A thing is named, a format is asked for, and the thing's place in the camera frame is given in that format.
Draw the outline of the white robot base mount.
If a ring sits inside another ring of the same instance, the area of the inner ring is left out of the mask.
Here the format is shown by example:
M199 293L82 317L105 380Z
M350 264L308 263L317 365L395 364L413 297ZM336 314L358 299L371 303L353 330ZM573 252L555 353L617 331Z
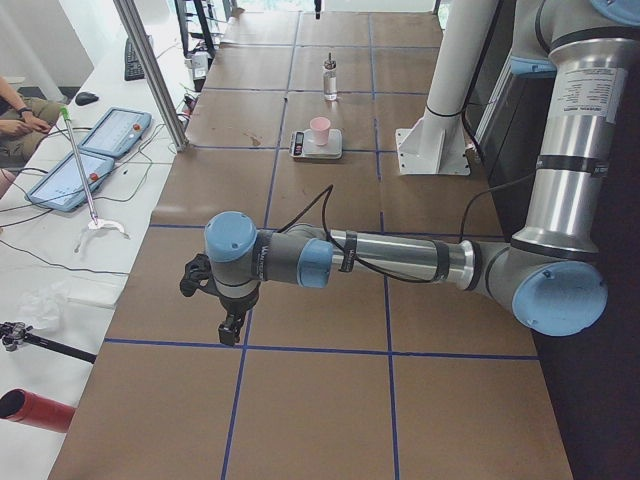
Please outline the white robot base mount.
M422 117L395 133L402 175L468 176L463 113L498 0L451 3Z

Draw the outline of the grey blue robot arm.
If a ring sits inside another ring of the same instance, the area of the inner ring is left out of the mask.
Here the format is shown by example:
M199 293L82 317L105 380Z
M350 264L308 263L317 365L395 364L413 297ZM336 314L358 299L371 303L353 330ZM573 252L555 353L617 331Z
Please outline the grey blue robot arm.
M202 290L225 309L221 343L236 344L263 282L322 288L355 266L406 283L449 282L480 293L524 326L576 334L606 308L590 231L628 72L639 56L635 1L520 1L511 68L554 79L524 226L506 242L439 240L335 230L295 217L259 229L236 211L214 216L205 250L185 269L184 295Z

